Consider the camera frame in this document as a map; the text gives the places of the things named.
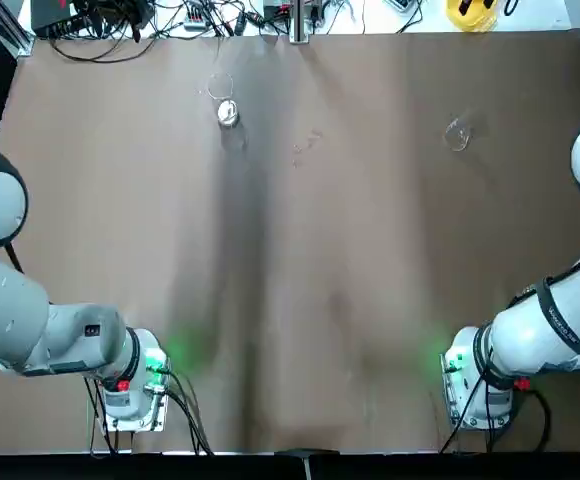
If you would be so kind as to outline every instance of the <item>red button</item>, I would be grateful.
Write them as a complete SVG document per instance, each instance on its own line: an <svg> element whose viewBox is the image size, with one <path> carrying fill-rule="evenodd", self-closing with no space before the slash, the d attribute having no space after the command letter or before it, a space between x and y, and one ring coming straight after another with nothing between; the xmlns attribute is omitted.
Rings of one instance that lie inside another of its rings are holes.
<svg viewBox="0 0 580 480"><path fill-rule="evenodd" d="M514 381L514 386L517 387L517 390L525 392L527 390L530 390L530 380L526 377L521 377L518 380Z"/></svg>

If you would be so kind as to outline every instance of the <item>yellow object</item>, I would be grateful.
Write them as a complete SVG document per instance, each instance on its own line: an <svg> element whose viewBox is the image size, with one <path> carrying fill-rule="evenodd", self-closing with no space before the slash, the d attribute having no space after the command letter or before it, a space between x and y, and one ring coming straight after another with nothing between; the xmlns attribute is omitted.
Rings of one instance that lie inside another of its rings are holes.
<svg viewBox="0 0 580 480"><path fill-rule="evenodd" d="M459 10L462 0L447 0L446 15L464 32L487 32L497 23L497 0L486 8L483 0L472 0L466 14Z"/></svg>

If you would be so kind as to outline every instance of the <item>cable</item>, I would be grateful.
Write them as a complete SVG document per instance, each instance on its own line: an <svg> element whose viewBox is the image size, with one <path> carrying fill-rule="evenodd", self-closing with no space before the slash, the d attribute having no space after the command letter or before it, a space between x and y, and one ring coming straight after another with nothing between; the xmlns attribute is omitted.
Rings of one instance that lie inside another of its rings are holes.
<svg viewBox="0 0 580 480"><path fill-rule="evenodd" d="M416 0L416 1L417 1L417 8L415 8L413 14L410 16L410 18L405 23L405 25L403 25L403 27L401 27L399 30L397 30L395 32L396 34L403 33L411 26L423 22L423 10L421 9L421 3L423 2L423 0ZM419 19L414 20L414 17L417 15L417 13L419 14Z"/></svg>
<svg viewBox="0 0 580 480"><path fill-rule="evenodd" d="M552 411L548 405L546 398L538 390L528 390L528 395L536 397L543 409L543 431L541 432L541 438L539 443L535 447L535 452L543 452L546 448L548 441L550 440L550 435L552 434Z"/></svg>
<svg viewBox="0 0 580 480"><path fill-rule="evenodd" d="M181 400L181 398L179 398L179 396L170 389L166 389L166 395L168 395L172 400L174 400L175 403L179 406L179 408L181 408L181 410L183 410L183 413L186 415L186 418L188 419L188 424L189 424L190 428L192 429L193 434L197 437L197 440L199 440L199 444L201 445L201 448L206 453L206 455L214 455L214 453L210 449L209 445L201 437L201 434L199 433L199 429L197 428L197 425L195 424L194 419L192 418L192 415L190 413L190 409L188 408L186 403L183 402L183 400Z"/></svg>
<svg viewBox="0 0 580 480"><path fill-rule="evenodd" d="M241 4L243 5L239 0L226 0L225 2L217 2L217 4L220 5L233 5L236 6L237 4ZM145 55L148 51L150 51L152 49L152 47L154 47L157 39L159 38L178 38L181 40L194 40L204 34L206 34L208 32L208 30L204 30L202 32L200 32L197 35L193 35L191 37L171 37L170 32L175 29L180 27L183 22L179 22L177 24L174 24L174 19L177 17L177 15L179 14L179 12L184 8L187 8L187 1L182 2L179 6L177 7L173 7L173 9L176 8L176 11L174 12L174 14L170 17L170 19L168 20L168 22L166 22L165 26L162 29L158 29L158 27L156 26L156 24L154 24L151 21L151 24L153 26L153 28L155 29L154 34L151 35L152 39L151 41L148 43L148 45L141 50L139 53L135 54L135 55L131 55L129 57L124 57L124 58L114 58L114 59L105 59L104 57L110 55L114 50L116 50L119 45L121 44L121 41L126 38L125 37L125 32L127 30L128 27L128 22L125 22L123 30L121 31L120 37L117 39L117 41L115 42L115 44L109 48L108 50L106 50L105 52L96 55L94 57L78 57L76 55L71 55L68 54L66 52L64 52L63 50L61 50L58 45L57 45L57 39L51 39L50 40L50 46L52 47L53 50L55 50L59 55L61 55L62 57L68 59L68 60L72 60L75 62L81 62L81 63L96 63L96 64L115 64L115 63L122 63L122 62L128 62L131 60L135 60L137 58L142 57L143 55ZM212 18L212 16L210 15L210 12L206 12L207 13L207 17L208 18ZM228 25L228 22L223 21L224 27L225 25ZM218 32L218 27L216 26L216 24L214 24L214 27L216 29L216 31ZM117 27L117 32L121 30L121 27L118 26Z"/></svg>
<svg viewBox="0 0 580 480"><path fill-rule="evenodd" d="M95 400L95 397L92 395L92 390L90 390L90 384L88 383L88 380L84 377L83 378L83 383L86 386L86 389L88 390L88 396L90 397L90 403L92 404L92 409L94 411L94 418L93 418L93 425L92 425L92 434L90 437L90 453L92 453L92 445L94 444L94 422L95 419L100 418L99 417L99 409L97 408L97 402ZM101 392L99 391L99 387L96 384L95 381L95 385L94 385L95 391L96 391L96 398L98 399L99 403L101 404L101 413L103 415L103 438L106 441L106 445L108 446L108 449L110 450L110 454L111 455L115 455L117 453L117 450L115 448L113 448L112 443L110 443L110 432L108 431L108 423L106 421L106 406L105 403L103 402L103 398L101 397Z"/></svg>
<svg viewBox="0 0 580 480"><path fill-rule="evenodd" d="M337 12L334 14L334 18L332 19L332 23L330 24L330 28L328 28L328 31L326 32L326 35L330 35L330 31L332 30L332 27L334 27L334 24L337 21L337 17L339 16L339 12L341 11L341 8L344 5L345 5L345 2L341 2L339 4L339 8L337 8Z"/></svg>
<svg viewBox="0 0 580 480"><path fill-rule="evenodd" d="M23 268L21 268L21 263L19 263L19 259L17 258L17 254L14 251L14 247L12 246L12 243L6 243L4 248L6 249L6 253L8 254L8 258L10 259L10 263L12 263L12 266L14 267L14 269L19 273L23 273Z"/></svg>
<svg viewBox="0 0 580 480"><path fill-rule="evenodd" d="M570 267L568 270L560 273L559 275L556 275L554 277L546 277L545 280L546 280L546 283L548 284L548 286L554 285L555 283L558 283L562 280L565 280L566 278L570 277L571 275L574 275L575 273L577 273L579 271L580 271L580 262L576 263L575 265ZM512 297L512 300L510 300L510 303L508 303L507 308L514 307L516 304L521 303L523 300L530 298L531 296L535 295L536 293L537 292L534 289L534 286L531 286L531 287L524 289L521 293Z"/></svg>
<svg viewBox="0 0 580 480"><path fill-rule="evenodd" d="M503 14L506 17L509 17L510 15L512 15L514 13L514 11L517 9L517 6L519 5L519 0L506 0L506 4L503 7Z"/></svg>
<svg viewBox="0 0 580 480"><path fill-rule="evenodd" d="M490 361L491 357L492 357L492 348L490 348L490 351L488 352L488 362ZM446 443L444 443L443 447L441 447L441 450L439 450L439 453L443 453L447 450L448 446L450 446L450 443L452 442L454 437L459 432L459 429L461 428L461 424L463 423L463 419L465 418L466 412L468 411L468 407L470 406L470 403L472 403L472 399L474 398L475 394L477 393L477 389L479 388L479 384L481 384L481 382L483 381L484 377L486 376L486 374L488 373L489 370L490 370L490 366L486 365L485 368L483 369L483 371L481 372L481 375L479 375L479 379L474 384L474 387L472 387L472 391L470 392L470 395L468 396L468 401L466 402L466 406L463 408L463 412L461 412L461 417L459 418L459 421L455 425L454 430L452 430L452 433L448 437L448 440L446 440Z"/></svg>
<svg viewBox="0 0 580 480"><path fill-rule="evenodd" d="M488 420L488 437L486 438L486 452L491 453L494 447L494 421L490 416L490 385L486 382L486 419Z"/></svg>
<svg viewBox="0 0 580 480"><path fill-rule="evenodd" d="M363 31L361 35L366 33L366 0L363 0L363 9L361 10L361 21L363 22Z"/></svg>
<svg viewBox="0 0 580 480"><path fill-rule="evenodd" d="M179 381L179 378L177 378L177 376L174 374L174 372L170 371L170 372L168 372L168 375L170 375L172 378L174 378L174 381L176 382L177 386L179 387L179 390L181 391L181 395L183 397L184 402L188 405L190 405L190 404L192 405L192 412L194 413L194 417L195 417L197 427L199 429L199 433L202 435L202 438L203 438L203 441L205 442L205 444L209 445L208 436L206 435L206 431L205 431L205 428L203 426L203 422L201 421L201 412L199 410L199 400L197 399L197 394L194 391L194 387L192 386L192 382L190 382L190 379L184 375L184 378L186 379L186 383L188 384L188 388L190 388L190 392L192 393L192 398L194 399L194 402L192 402L190 397L188 397L188 395L186 394L186 391L183 389L183 386L181 385L181 382Z"/></svg>

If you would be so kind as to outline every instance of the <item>white tabletop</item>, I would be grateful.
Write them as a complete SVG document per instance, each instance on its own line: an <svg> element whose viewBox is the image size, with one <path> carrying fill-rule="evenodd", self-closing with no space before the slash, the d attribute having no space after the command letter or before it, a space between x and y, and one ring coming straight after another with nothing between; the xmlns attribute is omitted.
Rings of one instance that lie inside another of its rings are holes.
<svg viewBox="0 0 580 480"><path fill-rule="evenodd" d="M178 6L181 0L161 0L158 2L164 6ZM246 10L252 10L252 6L259 12L263 11L263 0L244 0ZM365 33L395 33L412 16L414 10L406 13L399 13L394 7L383 2L383 0L348 0L335 20L336 7L329 6L325 12L324 25L317 29L317 33L325 34L351 34L363 31L362 17L365 18ZM365 15L362 15L365 3ZM458 31L445 13L446 0L422 0L423 21L408 28L410 32L453 32ZM157 26L162 28L172 17L176 10L158 8ZM234 20L239 13L236 7L230 5L223 7L226 20ZM183 20L185 9L181 9L174 22ZM30 28L30 0L25 0L19 22L27 29ZM518 7L513 15L505 17L499 15L496 31L532 31L532 30L568 30L571 28L568 12L564 0L519 0ZM144 29L144 36L154 32L151 26ZM183 27L179 27L172 32L172 36L189 37L194 36L194 32L188 32ZM267 33L275 34L274 30L267 30ZM248 24L244 35L259 35L259 29Z"/></svg>

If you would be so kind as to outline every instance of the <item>clear plastic cup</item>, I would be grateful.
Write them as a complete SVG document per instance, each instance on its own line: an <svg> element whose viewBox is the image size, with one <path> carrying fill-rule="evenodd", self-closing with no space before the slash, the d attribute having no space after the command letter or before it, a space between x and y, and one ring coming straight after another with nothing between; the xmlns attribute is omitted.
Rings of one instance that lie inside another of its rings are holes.
<svg viewBox="0 0 580 480"><path fill-rule="evenodd" d="M224 101L232 99L234 81L227 73L213 73L208 78L208 95L215 107L219 107Z"/></svg>
<svg viewBox="0 0 580 480"><path fill-rule="evenodd" d="M443 141L451 150L461 152L468 146L471 135L470 115L466 113L450 122L443 134Z"/></svg>

